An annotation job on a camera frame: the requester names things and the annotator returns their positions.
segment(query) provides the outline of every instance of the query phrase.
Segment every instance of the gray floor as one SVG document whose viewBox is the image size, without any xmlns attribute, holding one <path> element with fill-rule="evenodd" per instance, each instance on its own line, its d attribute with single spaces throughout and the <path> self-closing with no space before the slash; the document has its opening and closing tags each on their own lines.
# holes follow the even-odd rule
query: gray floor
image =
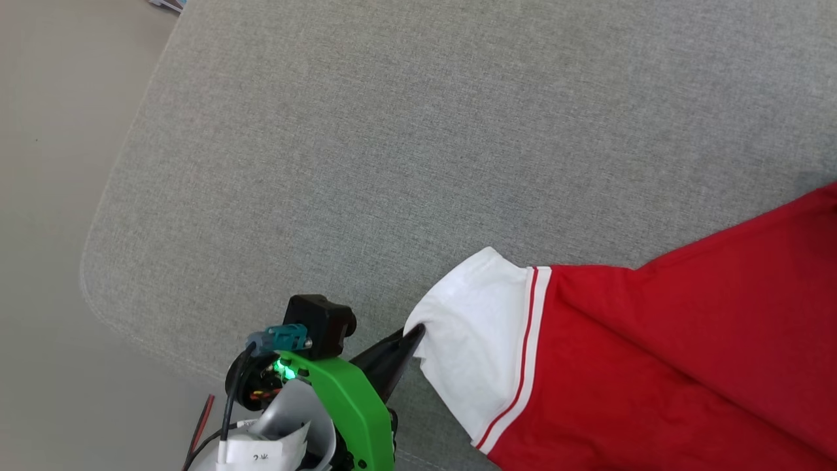
<svg viewBox="0 0 837 471">
<path fill-rule="evenodd" d="M 144 0 L 0 0 L 0 469 L 180 468 L 208 388 L 136 355 L 78 288 L 176 21 Z"/>
</svg>

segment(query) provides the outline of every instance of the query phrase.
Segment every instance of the red garment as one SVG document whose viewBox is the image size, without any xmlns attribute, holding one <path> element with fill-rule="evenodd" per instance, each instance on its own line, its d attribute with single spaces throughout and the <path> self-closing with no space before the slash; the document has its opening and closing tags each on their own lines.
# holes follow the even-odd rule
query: red garment
<svg viewBox="0 0 837 471">
<path fill-rule="evenodd" d="M 837 184 L 635 271 L 536 269 L 531 299 L 544 276 L 505 471 L 837 469 Z"/>
</svg>

